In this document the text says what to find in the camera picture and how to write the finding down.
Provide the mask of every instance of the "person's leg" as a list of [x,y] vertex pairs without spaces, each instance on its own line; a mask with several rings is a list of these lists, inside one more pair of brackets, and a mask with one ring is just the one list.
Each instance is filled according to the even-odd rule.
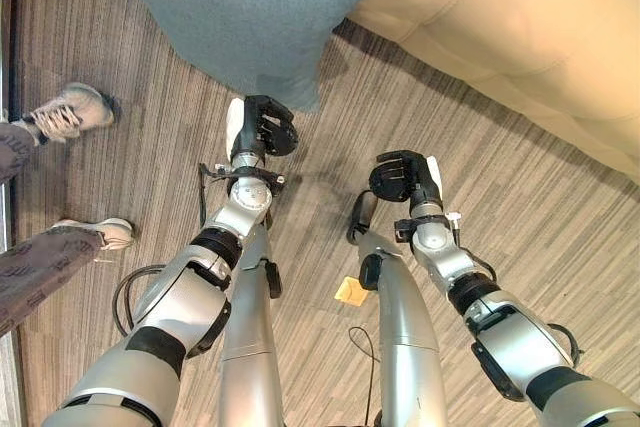
[[81,131],[105,127],[114,115],[108,100],[93,87],[67,84],[55,99],[11,124],[0,124],[0,184],[18,173],[34,147],[64,142]]
[[0,336],[15,328],[37,305],[103,250],[132,243],[122,219],[98,224],[58,222],[0,255]]
[[0,123],[0,184],[18,173],[33,149],[33,137],[27,130]]

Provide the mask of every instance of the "beige couch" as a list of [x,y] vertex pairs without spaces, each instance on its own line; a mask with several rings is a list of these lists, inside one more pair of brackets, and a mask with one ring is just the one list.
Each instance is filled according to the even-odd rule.
[[640,182],[639,0],[363,0],[350,16]]

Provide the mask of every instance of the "black cable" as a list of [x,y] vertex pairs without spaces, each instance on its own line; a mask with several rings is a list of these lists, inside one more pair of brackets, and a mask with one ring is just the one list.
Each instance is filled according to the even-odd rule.
[[[353,343],[353,345],[355,345],[360,350],[360,352],[362,352],[367,357],[371,357],[371,352],[367,352],[366,350],[364,350],[364,348],[360,344],[358,344],[358,342],[356,342],[356,339],[353,338],[352,332],[354,330],[363,330],[364,331],[364,329],[362,327],[351,327],[349,329],[349,340]],[[373,357],[373,360],[375,360],[376,362],[380,363],[380,359],[375,357],[375,356]]]
[[200,228],[202,228],[202,226],[204,225],[204,223],[207,220],[207,208],[206,208],[206,202],[205,202],[205,198],[204,198],[204,171],[203,169],[207,169],[207,166],[200,163],[198,164],[198,201],[200,203],[199,205],[199,210],[200,210]]
[[[122,292],[122,289],[126,288],[129,291],[129,294],[127,294],[127,296],[130,297],[131,284],[135,279],[142,277],[144,275],[157,274],[158,272],[161,272],[163,268],[164,268],[164,265],[149,265],[146,267],[141,267],[129,273],[128,275],[126,275],[118,283],[116,290],[113,293],[113,297],[111,298],[111,316],[113,317],[113,322],[116,324],[116,328],[118,329],[118,332],[120,332],[120,334],[122,334],[123,337],[126,337],[128,335],[128,332],[122,325],[122,321],[120,320],[120,315],[118,314],[118,300],[120,298],[120,292]],[[130,298],[125,299],[125,301],[126,301],[125,315],[127,316],[127,325],[129,326],[129,328],[132,328],[133,318],[131,314]]]
[[493,280],[494,282],[498,281],[498,275],[496,274],[496,271],[494,270],[493,267],[491,267],[491,265],[488,262],[485,262],[484,260],[482,260],[480,257],[475,255],[466,247],[460,247],[460,250],[464,250],[467,253],[467,255],[471,257],[471,260],[473,260],[476,264],[486,269],[491,274],[491,280]]
[[[362,347],[360,347],[360,345],[353,340],[353,337],[351,336],[351,332],[354,330],[360,330],[364,333],[364,335],[367,336],[367,340],[369,341],[369,347],[371,348],[371,353],[365,351]],[[353,345],[355,345],[356,347],[358,347],[358,349],[360,349],[362,352],[364,352],[365,354],[367,354],[369,357],[371,357],[371,373],[369,374],[369,393],[367,394],[367,411],[365,413],[365,417],[364,417],[364,425],[368,425],[369,424],[369,409],[371,408],[371,392],[373,390],[373,371],[376,368],[376,360],[378,362],[380,362],[378,359],[376,359],[374,353],[373,353],[373,342],[371,341],[371,337],[369,336],[369,332],[367,332],[364,328],[362,327],[349,327],[349,340],[351,340],[351,342],[353,343]]]
[[558,332],[562,332],[569,339],[569,345],[571,345],[571,361],[573,362],[573,368],[575,369],[580,364],[580,354],[584,354],[584,350],[580,350],[578,346],[578,341],[576,340],[573,333],[567,329],[564,325],[560,324],[547,324],[553,330],[557,330]]

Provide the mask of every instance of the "yellow sticky note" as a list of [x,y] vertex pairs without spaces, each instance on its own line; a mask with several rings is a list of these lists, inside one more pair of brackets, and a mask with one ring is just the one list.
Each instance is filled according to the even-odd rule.
[[338,289],[338,292],[336,292],[334,298],[347,304],[360,307],[364,302],[364,299],[367,298],[368,293],[368,291],[360,287],[360,282],[358,282],[358,279],[354,279],[353,277],[345,277],[342,281],[342,284],[340,284],[340,288]]

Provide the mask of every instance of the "sofa cushion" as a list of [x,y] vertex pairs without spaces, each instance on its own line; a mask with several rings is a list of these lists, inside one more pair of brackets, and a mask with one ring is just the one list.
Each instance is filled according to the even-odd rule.
[[316,104],[316,65],[358,0],[144,0],[178,55],[243,94]]
[[640,0],[362,0],[350,18],[640,180]]

